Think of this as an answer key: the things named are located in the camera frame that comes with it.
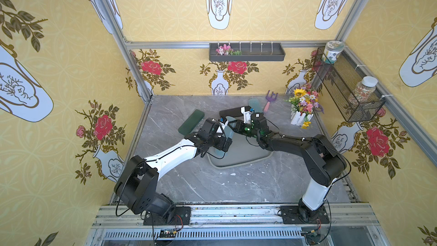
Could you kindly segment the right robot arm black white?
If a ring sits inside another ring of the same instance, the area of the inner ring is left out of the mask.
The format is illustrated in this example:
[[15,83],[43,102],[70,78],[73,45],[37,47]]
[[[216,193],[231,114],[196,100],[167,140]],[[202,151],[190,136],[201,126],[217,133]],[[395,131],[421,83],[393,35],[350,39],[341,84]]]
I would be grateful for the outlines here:
[[313,221],[323,207],[331,186],[347,168],[346,160],[330,141],[321,134],[305,138],[272,131],[262,113],[251,114],[247,123],[242,120],[230,121],[229,126],[235,133],[256,139],[262,149],[303,158],[311,181],[299,200],[298,213],[304,222]]

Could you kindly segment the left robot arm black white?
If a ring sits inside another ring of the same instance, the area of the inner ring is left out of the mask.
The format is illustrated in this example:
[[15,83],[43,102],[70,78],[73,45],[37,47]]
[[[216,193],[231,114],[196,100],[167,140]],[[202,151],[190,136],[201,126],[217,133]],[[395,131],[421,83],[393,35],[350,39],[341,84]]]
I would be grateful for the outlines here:
[[208,118],[197,132],[165,151],[146,158],[132,157],[116,182],[114,193],[133,214],[147,211],[171,223],[176,217],[176,206],[169,197],[156,192],[159,179],[185,161],[205,155],[209,148],[226,153],[232,144],[225,133],[227,125],[224,118]]

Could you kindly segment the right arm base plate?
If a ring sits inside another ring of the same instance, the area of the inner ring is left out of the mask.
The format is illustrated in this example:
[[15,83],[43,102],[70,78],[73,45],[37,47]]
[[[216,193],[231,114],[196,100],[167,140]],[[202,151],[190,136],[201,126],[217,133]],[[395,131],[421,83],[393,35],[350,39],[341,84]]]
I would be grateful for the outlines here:
[[297,205],[281,206],[278,216],[282,218],[283,224],[329,224],[331,222],[330,214],[324,206],[315,211]]

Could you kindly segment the light blue pencil case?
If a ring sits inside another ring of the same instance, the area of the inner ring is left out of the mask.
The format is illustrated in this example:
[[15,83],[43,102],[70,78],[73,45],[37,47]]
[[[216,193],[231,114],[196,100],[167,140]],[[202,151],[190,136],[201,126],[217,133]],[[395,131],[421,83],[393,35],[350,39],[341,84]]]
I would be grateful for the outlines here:
[[263,108],[261,107],[261,103],[257,98],[249,99],[249,106],[252,108],[254,113],[262,113]]

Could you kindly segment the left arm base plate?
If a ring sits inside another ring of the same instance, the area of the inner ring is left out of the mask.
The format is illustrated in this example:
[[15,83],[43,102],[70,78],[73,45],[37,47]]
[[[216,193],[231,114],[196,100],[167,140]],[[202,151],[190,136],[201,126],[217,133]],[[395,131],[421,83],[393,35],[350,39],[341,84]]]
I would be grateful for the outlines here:
[[143,220],[145,226],[187,226],[191,220],[191,207],[176,206],[171,212],[164,215],[159,215],[151,211],[147,211]]

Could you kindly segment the light teal pencil case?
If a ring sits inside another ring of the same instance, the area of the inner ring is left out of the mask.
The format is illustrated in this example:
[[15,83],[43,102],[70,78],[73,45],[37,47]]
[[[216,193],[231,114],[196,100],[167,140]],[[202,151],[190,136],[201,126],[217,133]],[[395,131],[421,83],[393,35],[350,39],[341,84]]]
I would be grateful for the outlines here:
[[210,152],[216,159],[223,159],[231,147],[232,138],[234,136],[233,129],[236,126],[237,119],[231,116],[221,117],[217,133],[215,134],[215,141],[217,143],[211,148]]

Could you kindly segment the dark green pencil case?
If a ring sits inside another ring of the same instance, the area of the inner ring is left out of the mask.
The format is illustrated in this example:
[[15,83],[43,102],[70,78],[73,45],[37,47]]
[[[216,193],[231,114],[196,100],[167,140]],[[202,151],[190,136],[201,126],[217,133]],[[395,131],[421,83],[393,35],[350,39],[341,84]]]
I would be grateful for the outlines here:
[[204,118],[205,113],[201,110],[194,110],[191,115],[184,121],[184,123],[178,128],[178,132],[183,135],[189,135],[197,126],[198,123]]

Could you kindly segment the grey plastic storage tray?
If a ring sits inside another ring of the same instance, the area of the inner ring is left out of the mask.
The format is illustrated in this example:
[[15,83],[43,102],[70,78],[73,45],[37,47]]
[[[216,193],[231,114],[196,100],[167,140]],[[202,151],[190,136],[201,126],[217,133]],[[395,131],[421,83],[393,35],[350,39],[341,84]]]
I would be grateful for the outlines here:
[[272,156],[272,152],[261,149],[255,144],[255,140],[246,140],[246,137],[234,133],[232,144],[223,159],[216,159],[212,156],[209,149],[207,157],[210,164],[217,169],[230,169],[233,167],[249,165],[263,161]]

